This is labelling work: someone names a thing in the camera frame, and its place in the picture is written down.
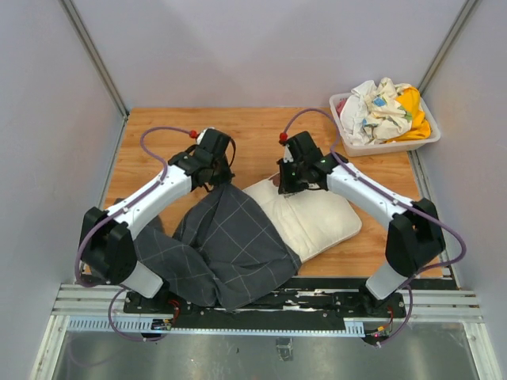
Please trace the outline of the cream pillow with bear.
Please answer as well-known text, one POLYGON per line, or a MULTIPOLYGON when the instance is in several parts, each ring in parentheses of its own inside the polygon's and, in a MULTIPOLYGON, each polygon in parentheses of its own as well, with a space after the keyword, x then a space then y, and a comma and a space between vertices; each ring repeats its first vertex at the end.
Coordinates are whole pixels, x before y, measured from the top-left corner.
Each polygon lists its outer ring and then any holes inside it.
POLYGON ((362 228, 349 201, 332 192, 282 195, 269 178, 245 188, 244 193, 257 202, 303 263, 356 236, 362 228))

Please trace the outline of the dark grey checked pillowcase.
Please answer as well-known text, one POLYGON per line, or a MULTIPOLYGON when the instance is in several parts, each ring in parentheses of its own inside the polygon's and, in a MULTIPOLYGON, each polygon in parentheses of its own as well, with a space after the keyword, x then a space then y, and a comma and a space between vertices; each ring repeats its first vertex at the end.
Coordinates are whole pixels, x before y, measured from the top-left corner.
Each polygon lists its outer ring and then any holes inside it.
POLYGON ((301 266, 257 202, 232 184, 209 192, 172 235, 153 218, 134 246, 140 262, 174 294, 227 311, 276 290, 301 266))

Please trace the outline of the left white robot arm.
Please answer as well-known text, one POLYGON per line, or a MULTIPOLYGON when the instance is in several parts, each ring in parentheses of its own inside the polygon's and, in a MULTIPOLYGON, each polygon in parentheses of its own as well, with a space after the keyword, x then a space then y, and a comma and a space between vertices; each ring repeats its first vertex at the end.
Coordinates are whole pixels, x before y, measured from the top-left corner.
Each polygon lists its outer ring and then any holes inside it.
POLYGON ((142 229, 174 201, 199 187, 210 189, 232 180, 235 141, 207 128, 184 131, 192 144, 171 159, 158 155, 162 171, 123 201, 106 210, 91 207, 83 217, 74 274, 84 287, 112 284, 142 295, 142 304, 158 314, 170 303, 162 278, 142 264, 134 240, 142 229))

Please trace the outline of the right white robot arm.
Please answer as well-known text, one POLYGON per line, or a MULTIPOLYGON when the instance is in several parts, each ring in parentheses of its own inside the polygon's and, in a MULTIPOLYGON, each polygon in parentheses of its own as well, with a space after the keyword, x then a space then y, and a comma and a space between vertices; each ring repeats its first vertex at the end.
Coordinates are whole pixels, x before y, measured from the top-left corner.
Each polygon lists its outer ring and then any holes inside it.
POLYGON ((414 201, 378 184, 345 157, 324 154, 304 131, 280 134, 278 160, 283 195, 323 190, 342 196, 372 216, 387 232, 385 263, 360 287, 359 307, 369 317, 381 314, 387 300, 446 248, 435 205, 414 201))

